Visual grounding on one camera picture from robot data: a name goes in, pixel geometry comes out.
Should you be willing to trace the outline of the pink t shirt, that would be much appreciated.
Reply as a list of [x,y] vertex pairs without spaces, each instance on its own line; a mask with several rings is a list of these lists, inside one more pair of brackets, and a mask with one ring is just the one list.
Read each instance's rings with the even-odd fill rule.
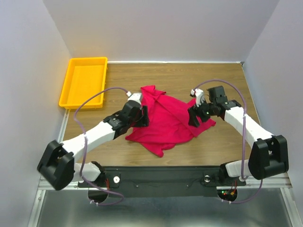
[[163,157],[165,150],[189,142],[216,125],[212,119],[200,122],[197,128],[188,124],[187,110],[196,103],[194,98],[185,103],[157,90],[154,85],[141,87],[141,93],[142,104],[148,109],[149,126],[133,128],[125,139],[140,143],[158,157]]

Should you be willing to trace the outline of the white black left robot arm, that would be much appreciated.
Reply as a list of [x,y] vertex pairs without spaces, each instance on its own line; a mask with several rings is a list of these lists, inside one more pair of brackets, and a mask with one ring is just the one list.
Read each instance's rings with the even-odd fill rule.
[[149,124],[148,107],[130,100],[123,109],[106,117],[97,126],[81,135],[58,142],[49,142],[40,159],[37,170],[57,191],[76,181],[90,181],[94,186],[105,182],[101,165],[96,162],[79,164],[89,151],[125,134],[131,127]]

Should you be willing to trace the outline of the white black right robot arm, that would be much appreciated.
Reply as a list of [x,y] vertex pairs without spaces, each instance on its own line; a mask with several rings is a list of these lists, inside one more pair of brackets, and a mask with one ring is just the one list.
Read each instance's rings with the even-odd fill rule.
[[230,100],[223,86],[208,89],[209,101],[204,91],[195,88],[190,92],[196,103],[188,109],[188,124],[199,127],[210,120],[211,116],[221,117],[241,136],[243,145],[251,148],[249,159],[222,164],[218,172],[218,180],[229,184],[235,177],[245,181],[252,176],[257,180],[286,173],[289,170],[287,140],[284,136],[268,132],[245,112],[236,100]]

